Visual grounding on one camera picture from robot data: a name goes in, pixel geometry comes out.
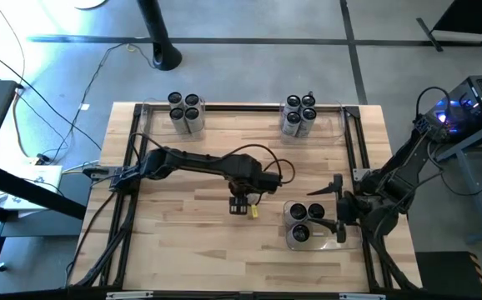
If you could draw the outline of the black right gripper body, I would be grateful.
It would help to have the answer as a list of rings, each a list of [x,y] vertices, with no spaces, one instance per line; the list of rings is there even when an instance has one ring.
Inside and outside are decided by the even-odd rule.
[[[336,193],[336,228],[337,242],[345,243],[347,238],[346,225],[357,226],[356,220],[366,209],[366,206],[349,191],[343,191],[343,176],[334,174],[333,186]]]

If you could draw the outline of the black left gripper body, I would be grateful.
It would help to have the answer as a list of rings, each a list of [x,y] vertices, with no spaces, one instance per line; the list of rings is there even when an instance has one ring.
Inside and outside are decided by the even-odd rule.
[[[233,215],[246,215],[250,208],[248,204],[247,195],[250,193],[261,193],[261,191],[251,188],[242,186],[240,183],[229,182],[228,183],[229,191],[231,192],[232,196],[228,200],[229,205],[229,213]]]

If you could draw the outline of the clear plastic bin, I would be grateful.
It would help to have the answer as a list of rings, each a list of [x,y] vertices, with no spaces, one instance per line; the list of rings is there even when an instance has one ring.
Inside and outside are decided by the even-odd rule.
[[[311,203],[319,203],[325,208],[325,215],[323,219],[334,220],[336,221],[336,209],[335,209],[335,201],[329,202],[296,202],[302,203],[308,212],[308,207]],[[309,216],[307,214],[306,219],[303,222],[300,222],[306,225],[310,231],[310,238],[308,241],[308,246],[305,250],[302,251],[337,251],[343,249],[355,249],[361,246],[361,232],[357,226],[349,226],[346,225],[346,233],[347,238],[346,242],[338,243],[337,242],[337,235],[332,234],[328,228],[319,224],[319,220],[309,220]],[[284,226],[284,236],[288,232],[291,227]]]
[[[283,144],[295,146],[330,146],[337,142],[339,138],[344,135],[343,112],[341,107],[321,107],[314,106],[317,113],[314,125],[307,137],[300,137],[298,132],[293,136],[286,136],[281,132],[283,117],[284,102],[279,106],[279,134]]]
[[[186,135],[179,135],[173,127],[173,123],[169,117],[171,107],[166,101],[157,101],[149,98],[141,102],[141,119],[139,121],[139,130],[152,139],[160,143],[182,143],[182,142],[197,142],[204,139],[205,136],[205,112],[206,105],[204,102],[203,114],[204,129],[201,132],[191,133]]]

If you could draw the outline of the black case hazard stripes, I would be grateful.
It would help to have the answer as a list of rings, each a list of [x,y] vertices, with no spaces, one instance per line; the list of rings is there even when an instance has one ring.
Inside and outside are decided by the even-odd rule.
[[[417,252],[424,288],[430,293],[482,299],[482,267],[468,251]]]

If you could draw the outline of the grey metal cart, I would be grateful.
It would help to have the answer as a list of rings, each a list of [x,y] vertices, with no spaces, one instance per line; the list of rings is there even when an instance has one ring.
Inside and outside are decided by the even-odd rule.
[[[478,209],[479,215],[482,217],[482,184],[478,181],[478,172],[471,166],[468,158],[469,153],[482,153],[482,128],[477,132],[469,135],[455,145],[444,150],[436,156],[438,162],[443,162],[451,157],[456,157],[459,170],[466,187],[469,189],[467,193],[454,192],[461,197],[472,197],[474,205]],[[482,231],[469,235],[465,239],[467,244],[476,244],[482,242]]]

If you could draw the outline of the black stand pole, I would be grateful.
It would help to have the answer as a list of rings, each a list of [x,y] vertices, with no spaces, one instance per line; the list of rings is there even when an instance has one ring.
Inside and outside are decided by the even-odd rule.
[[[171,43],[158,0],[137,0],[153,44],[153,65],[161,71],[175,69],[183,60]]]

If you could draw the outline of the white box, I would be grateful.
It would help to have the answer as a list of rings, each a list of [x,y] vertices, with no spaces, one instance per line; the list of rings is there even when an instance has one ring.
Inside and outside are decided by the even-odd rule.
[[[9,172],[14,176],[26,179],[29,183],[33,183],[41,188],[56,193],[61,181],[62,171],[62,166],[28,165],[14,167]],[[29,202],[23,198],[4,193],[3,191],[0,191],[0,208],[18,211],[45,210],[45,207]]]

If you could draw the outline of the black folding stand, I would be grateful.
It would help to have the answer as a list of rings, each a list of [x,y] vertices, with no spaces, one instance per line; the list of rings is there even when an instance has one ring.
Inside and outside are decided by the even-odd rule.
[[[417,17],[416,21],[435,50],[443,52],[441,42],[433,35],[434,31],[482,35],[482,0],[454,0],[432,28],[421,17]]]

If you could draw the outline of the white metal bracket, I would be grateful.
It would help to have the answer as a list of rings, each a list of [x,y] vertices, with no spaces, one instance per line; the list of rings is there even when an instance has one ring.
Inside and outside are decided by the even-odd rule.
[[[144,300],[152,298],[153,291],[118,291],[108,292],[105,300]]]
[[[383,294],[342,292],[339,300],[386,300]]]

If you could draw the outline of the black aluminium table frame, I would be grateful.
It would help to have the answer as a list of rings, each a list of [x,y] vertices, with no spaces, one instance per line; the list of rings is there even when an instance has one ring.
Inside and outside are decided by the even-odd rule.
[[[228,211],[229,190],[220,177],[178,171],[141,183],[127,257],[113,256],[110,281],[125,290],[351,292],[368,290],[361,247],[295,252],[285,242],[282,211],[289,200],[334,201],[309,195],[336,173],[349,188],[344,136],[330,146],[281,142],[279,109],[264,104],[209,104],[204,139],[158,142],[189,152],[220,156],[248,144],[244,152],[269,164],[284,158],[285,184],[264,197],[259,217]]]

